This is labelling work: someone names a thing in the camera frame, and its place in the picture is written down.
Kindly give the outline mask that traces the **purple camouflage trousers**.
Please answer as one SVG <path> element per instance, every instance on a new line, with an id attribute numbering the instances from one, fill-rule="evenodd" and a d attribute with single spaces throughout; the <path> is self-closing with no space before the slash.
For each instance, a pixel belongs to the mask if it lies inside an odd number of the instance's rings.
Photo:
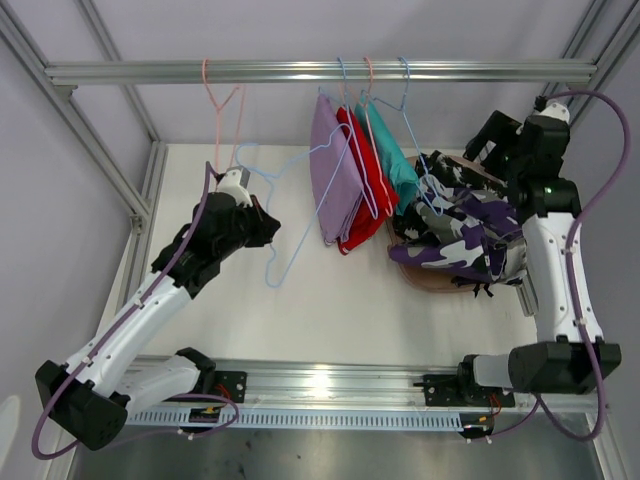
<path id="1" fill-rule="evenodd" d="M 389 257 L 400 265 L 436 270 L 458 285 L 517 285 L 525 276 L 526 242 L 516 210 L 484 189 L 424 184 L 393 217 L 399 243 Z"/>

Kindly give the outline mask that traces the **red trousers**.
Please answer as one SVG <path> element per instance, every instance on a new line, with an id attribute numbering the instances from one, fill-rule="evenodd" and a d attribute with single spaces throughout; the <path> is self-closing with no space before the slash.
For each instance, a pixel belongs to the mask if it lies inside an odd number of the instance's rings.
<path id="1" fill-rule="evenodd" d="M 374 143 L 355 113 L 340 107 L 336 117 L 343 124 L 344 135 L 351 135 L 349 147 L 362 183 L 360 204 L 349 227 L 347 239 L 338 241 L 341 254 L 348 255 L 373 237 L 393 215 L 399 197 L 383 172 Z"/>

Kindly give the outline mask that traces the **salmon pink wire hanger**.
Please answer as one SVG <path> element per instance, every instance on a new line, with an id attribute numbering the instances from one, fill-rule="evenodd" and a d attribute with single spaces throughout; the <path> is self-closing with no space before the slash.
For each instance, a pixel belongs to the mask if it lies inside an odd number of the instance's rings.
<path id="1" fill-rule="evenodd" d="M 387 188 L 386 183 L 385 183 L 385 176 L 384 176 L 384 172 L 382 170 L 382 165 L 380 162 L 380 156 L 379 156 L 379 152 L 378 152 L 378 147 L 377 147 L 377 143 L 375 140 L 375 135 L 373 133 L 373 129 L 372 129 L 372 125 L 371 125 L 371 121 L 370 121 L 370 116 L 369 116 L 369 101 L 371 99 L 371 89 L 373 87 L 373 83 L 374 83 L 374 69 L 373 69 L 373 65 L 371 60 L 369 59 L 369 57 L 363 57 L 363 60 L 366 63 L 366 66 L 368 68 L 368 73 L 369 73 L 369 83 L 368 83 L 368 87 L 361 91 L 361 93 L 358 96 L 358 100 L 357 100 L 357 105 L 360 105 L 363 112 L 364 112 L 364 117 L 365 117 L 365 123 L 366 123 L 366 127 L 367 127 L 367 131 L 369 134 L 369 141 L 371 144 L 371 150 L 374 154 L 374 158 L 377 162 L 377 170 L 378 170 L 378 177 L 379 177 L 379 183 L 381 188 L 383 189 L 383 192 L 385 194 L 386 197 L 386 205 L 384 207 L 384 212 L 386 214 L 387 217 L 391 217 L 392 214 L 394 213 L 394 206 L 393 203 L 391 201 L 391 196 L 389 193 L 389 188 Z M 337 61 L 340 65 L 341 68 L 341 72 L 342 72 L 342 76 L 343 76 L 343 84 L 344 87 L 342 87 L 342 92 L 343 92 L 343 97 L 345 100 L 345 104 L 346 102 L 346 96 L 347 93 L 350 93 L 352 96 L 354 96 L 355 98 L 355 93 L 353 91 L 353 89 L 351 89 L 348 85 L 348 79 L 347 79 L 347 69 L 346 69 L 346 64 L 345 62 L 342 60 L 341 57 L 337 57 Z"/>

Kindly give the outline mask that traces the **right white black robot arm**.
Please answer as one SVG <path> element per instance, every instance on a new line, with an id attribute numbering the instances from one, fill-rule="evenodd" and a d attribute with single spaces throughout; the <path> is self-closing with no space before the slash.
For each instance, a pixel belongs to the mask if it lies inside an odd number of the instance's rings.
<path id="1" fill-rule="evenodd" d="M 523 123 L 505 126 L 496 111 L 469 142 L 473 158 L 487 142 L 483 161 L 505 181 L 526 244 L 525 286 L 535 307 L 536 342 L 503 355 L 468 355 L 456 395 L 478 404 L 491 388 L 530 394 L 586 395 L 621 363 L 621 348 L 608 343 L 595 317 L 582 265 L 582 212 L 576 185 L 561 177 L 570 140 L 568 108 L 554 101 Z"/>

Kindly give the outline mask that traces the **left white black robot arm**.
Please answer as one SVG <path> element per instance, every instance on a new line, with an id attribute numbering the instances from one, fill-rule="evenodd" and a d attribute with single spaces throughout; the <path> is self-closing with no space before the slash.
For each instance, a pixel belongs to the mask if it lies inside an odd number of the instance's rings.
<path id="1" fill-rule="evenodd" d="M 134 375 L 127 370 L 159 330 L 219 275 L 223 261 L 243 248 L 269 245 L 280 227 L 254 195 L 208 194 L 106 330 L 64 363 L 48 360 L 37 370 L 41 418 L 96 451 L 111 443 L 130 417 L 164 401 L 234 406 L 233 397 L 216 386 L 215 362 L 192 347 L 154 368 Z"/>

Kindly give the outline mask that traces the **black white patterned trousers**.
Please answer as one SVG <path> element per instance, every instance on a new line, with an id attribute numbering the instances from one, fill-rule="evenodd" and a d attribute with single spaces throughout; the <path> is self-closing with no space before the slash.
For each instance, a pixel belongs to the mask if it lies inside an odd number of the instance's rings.
<path id="1" fill-rule="evenodd" d="M 474 172 L 464 173 L 459 168 L 453 168 L 452 170 L 450 170 L 448 165 L 441 167 L 436 163 L 431 164 L 431 161 L 436 162 L 439 160 L 439 158 L 434 154 L 434 152 L 431 155 L 422 154 L 424 160 L 426 161 L 429 167 L 431 179 L 434 184 L 439 183 L 442 186 L 449 187 L 449 188 L 466 187 L 466 188 L 472 188 L 477 190 L 479 189 L 489 190 L 495 193 L 496 195 L 498 195 L 500 198 L 507 201 L 505 184 L 503 187 L 500 187 L 499 185 L 496 185 L 494 183 L 484 182 L 481 179 L 481 177 L 475 174 Z M 420 180 L 420 183 L 419 183 L 419 192 L 420 192 L 420 186 L 422 184 L 425 185 L 425 183 L 424 183 L 424 179 L 422 178 L 423 170 L 422 170 L 422 167 L 418 164 L 417 159 L 415 160 L 415 171 L 419 176 L 419 180 Z M 388 247 L 388 255 L 389 255 L 389 249 L 392 246 L 399 243 L 399 238 L 394 233 L 393 219 L 389 225 L 389 231 L 390 231 L 390 237 L 391 237 L 391 244 Z M 519 286 L 522 284 L 523 279 L 517 285 L 508 285 L 508 286 Z M 478 293 L 480 290 L 485 290 L 485 292 L 489 292 L 490 287 L 493 285 L 495 284 L 490 284 L 490 285 L 475 284 L 475 288 L 472 292 Z"/>

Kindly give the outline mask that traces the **lilac trousers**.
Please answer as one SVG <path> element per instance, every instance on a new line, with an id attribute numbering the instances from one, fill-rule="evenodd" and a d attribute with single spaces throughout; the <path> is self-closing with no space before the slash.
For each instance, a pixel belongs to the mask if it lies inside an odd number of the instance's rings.
<path id="1" fill-rule="evenodd" d="M 363 200 L 363 183 L 349 141 L 352 130 L 340 123 L 329 98 L 316 100 L 309 152 L 312 193 L 324 243 L 346 242 Z"/>

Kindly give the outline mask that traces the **light blue wire hanger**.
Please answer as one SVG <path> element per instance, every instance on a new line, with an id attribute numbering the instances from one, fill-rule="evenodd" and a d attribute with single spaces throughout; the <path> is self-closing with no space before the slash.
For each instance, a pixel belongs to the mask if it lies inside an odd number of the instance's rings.
<path id="1" fill-rule="evenodd" d="M 308 236 L 318 229 L 309 174 L 310 150 L 310 146 L 245 142 L 235 152 L 234 164 L 248 169 L 258 183 L 263 208 L 282 223 L 269 245 L 265 264 L 264 283 L 271 289 L 282 287 Z"/>

